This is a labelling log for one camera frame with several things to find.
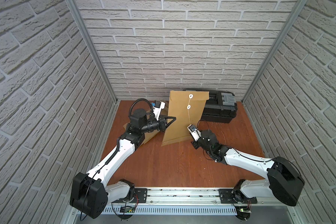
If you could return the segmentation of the brown kraft file bag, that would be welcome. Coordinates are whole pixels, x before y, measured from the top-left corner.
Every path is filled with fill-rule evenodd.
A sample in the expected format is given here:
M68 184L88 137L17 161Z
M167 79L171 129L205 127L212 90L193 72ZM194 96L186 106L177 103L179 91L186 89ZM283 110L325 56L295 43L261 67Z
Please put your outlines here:
M168 115L168 110L161 110L159 120L164 119ZM155 119L153 111L145 110L143 108L135 109L129 116L129 122L124 125L125 132L122 134L121 139L130 141L135 147L147 143L160 131L150 130L150 124Z
M208 91L171 91L168 116L176 117L176 121L166 129L161 145L192 140L187 127L197 125L208 99Z

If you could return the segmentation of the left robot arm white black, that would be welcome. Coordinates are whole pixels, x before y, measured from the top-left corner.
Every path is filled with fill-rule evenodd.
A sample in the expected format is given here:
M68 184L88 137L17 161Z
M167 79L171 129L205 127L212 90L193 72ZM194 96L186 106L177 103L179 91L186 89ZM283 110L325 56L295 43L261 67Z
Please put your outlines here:
M176 120L175 117L165 116L161 111L165 102L150 103L147 99L137 99L132 106L146 102L150 108L130 107L130 119L125 132L117 138L116 147L94 168L86 173L79 172L72 181L70 206L91 218L97 218L107 204L117 200L125 203L137 199L134 183L121 179L116 184L108 185L113 174L122 163L132 155L145 140L146 133L153 131L165 132Z

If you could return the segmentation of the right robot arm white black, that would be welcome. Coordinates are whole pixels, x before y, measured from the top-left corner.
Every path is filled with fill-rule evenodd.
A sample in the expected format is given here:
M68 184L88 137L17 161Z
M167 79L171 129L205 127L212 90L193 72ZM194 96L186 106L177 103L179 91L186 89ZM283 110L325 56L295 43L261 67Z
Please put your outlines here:
M285 205L297 205L305 181L290 161L280 156L270 159L243 153L219 143L211 130L199 131L194 125L187 129L193 138L193 147L202 148L213 161L262 177L256 181L239 180L231 192L235 202L243 203L255 197L274 197Z

